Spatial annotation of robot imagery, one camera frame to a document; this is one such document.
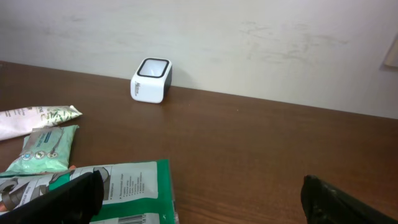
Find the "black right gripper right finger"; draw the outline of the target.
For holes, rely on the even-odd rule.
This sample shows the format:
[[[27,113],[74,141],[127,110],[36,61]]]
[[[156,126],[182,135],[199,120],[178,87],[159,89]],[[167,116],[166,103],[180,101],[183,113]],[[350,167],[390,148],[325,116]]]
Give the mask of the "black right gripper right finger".
[[[315,175],[303,178],[300,199],[308,224],[397,224],[397,220]]]

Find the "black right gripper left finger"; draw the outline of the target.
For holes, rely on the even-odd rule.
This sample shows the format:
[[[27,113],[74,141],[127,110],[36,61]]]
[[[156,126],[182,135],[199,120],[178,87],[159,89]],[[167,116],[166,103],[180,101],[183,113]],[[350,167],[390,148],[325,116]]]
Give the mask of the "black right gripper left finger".
[[[1,215],[1,223],[89,223],[93,216],[99,214],[103,197],[100,171],[87,172]]]

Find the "green 3M gloves package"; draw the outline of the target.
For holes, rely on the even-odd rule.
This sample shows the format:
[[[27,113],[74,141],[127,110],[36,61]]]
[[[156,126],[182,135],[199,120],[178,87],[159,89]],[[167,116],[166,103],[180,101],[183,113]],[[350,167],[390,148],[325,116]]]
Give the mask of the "green 3M gloves package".
[[[167,160],[88,166],[46,175],[1,179],[1,215],[87,173],[100,171],[104,197],[89,223],[179,222]]]

